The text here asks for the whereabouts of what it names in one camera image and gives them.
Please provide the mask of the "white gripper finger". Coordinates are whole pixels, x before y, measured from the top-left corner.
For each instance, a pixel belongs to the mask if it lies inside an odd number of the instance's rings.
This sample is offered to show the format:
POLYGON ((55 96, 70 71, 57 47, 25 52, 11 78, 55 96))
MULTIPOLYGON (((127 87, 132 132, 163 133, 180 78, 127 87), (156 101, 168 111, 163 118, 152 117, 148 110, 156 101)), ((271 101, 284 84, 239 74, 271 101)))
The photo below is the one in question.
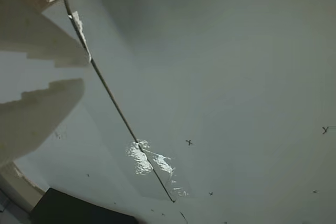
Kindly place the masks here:
POLYGON ((83 97, 82 79, 49 83, 1 104, 1 166, 36 150, 83 97))
POLYGON ((22 0, 1 0, 1 51, 52 60, 56 67, 89 64, 89 56, 80 43, 22 0))

